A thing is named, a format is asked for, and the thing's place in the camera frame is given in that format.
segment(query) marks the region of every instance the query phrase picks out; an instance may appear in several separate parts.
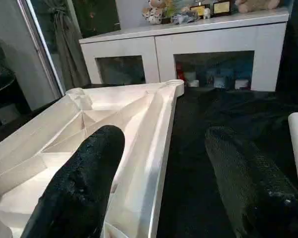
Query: figurine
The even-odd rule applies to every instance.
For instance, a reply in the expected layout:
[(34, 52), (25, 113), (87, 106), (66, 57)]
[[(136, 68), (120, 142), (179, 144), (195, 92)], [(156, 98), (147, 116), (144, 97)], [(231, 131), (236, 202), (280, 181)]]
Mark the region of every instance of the figurine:
[(149, 7), (143, 9), (143, 16), (151, 25), (161, 24), (165, 8), (164, 0), (148, 0)]
[(211, 18), (211, 10), (209, 8), (204, 9), (203, 19), (210, 19)]

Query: table surface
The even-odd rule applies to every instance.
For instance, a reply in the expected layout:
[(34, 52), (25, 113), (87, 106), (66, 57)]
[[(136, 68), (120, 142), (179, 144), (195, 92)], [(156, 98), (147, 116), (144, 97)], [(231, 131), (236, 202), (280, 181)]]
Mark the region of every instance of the table surface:
[(112, 41), (122, 40), (129, 38), (148, 37), (148, 36), (159, 36), (195, 31), (207, 31), (216, 29), (226, 29), (234, 27), (245, 27), (263, 24), (272, 24), (279, 22), (287, 22), (289, 19), (289, 13), (286, 7), (277, 8), (274, 10), (264, 10), (250, 12), (246, 14), (233, 14), (229, 16), (213, 17), (210, 19), (201, 19), (196, 22), (183, 24), (183, 25), (155, 25), (137, 27), (131, 29), (125, 29), (115, 32), (110, 32), (98, 36), (93, 36), (85, 39), (81, 39), (81, 44), (101, 42), (101, 41)]
[[(0, 128), (0, 141), (50, 105)], [(292, 112), (298, 112), (295, 98), (277, 93), (186, 89), (175, 110), (157, 237), (235, 237), (204, 147), (210, 126), (246, 133), (298, 187), (287, 121)]]

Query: white sideboard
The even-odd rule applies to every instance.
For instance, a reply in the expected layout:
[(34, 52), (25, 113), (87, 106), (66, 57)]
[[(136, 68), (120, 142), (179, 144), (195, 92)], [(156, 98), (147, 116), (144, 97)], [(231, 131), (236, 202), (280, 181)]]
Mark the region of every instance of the white sideboard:
[(251, 89), (274, 91), (288, 19), (288, 10), (282, 7), (183, 25), (121, 30), (81, 39), (80, 45), (92, 83), (116, 83), (124, 78), (124, 72), (108, 74), (106, 65), (117, 65), (115, 70), (119, 71), (127, 64), (129, 71), (143, 71), (142, 82), (154, 83), (177, 77), (178, 55), (187, 55), (192, 61), (208, 61), (211, 53), (252, 52)]

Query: white wall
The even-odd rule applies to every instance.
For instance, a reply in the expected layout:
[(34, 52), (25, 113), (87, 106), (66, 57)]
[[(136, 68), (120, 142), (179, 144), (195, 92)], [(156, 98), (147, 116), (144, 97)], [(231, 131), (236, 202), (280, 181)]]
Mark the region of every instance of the white wall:
[(147, 0), (116, 0), (116, 6), (122, 30), (149, 25), (142, 16)]
[(31, 109), (56, 99), (16, 0), (0, 0), (0, 45)]

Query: cabinet top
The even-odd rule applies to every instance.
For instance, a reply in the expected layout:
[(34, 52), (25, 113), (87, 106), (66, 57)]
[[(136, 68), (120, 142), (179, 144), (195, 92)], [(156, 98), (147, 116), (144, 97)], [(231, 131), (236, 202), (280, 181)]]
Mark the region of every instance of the cabinet top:
[(264, 25), (271, 23), (287, 22), (289, 13), (286, 7), (274, 10), (264, 10), (250, 12), (246, 14), (233, 14), (229, 16), (214, 17), (211, 19), (201, 19), (196, 22), (183, 25), (155, 25), (114, 31), (103, 35), (80, 39), (81, 44), (130, 39), (147, 36), (160, 36), (168, 34), (186, 33), (194, 31), (207, 31), (234, 27), (244, 27), (253, 25)]

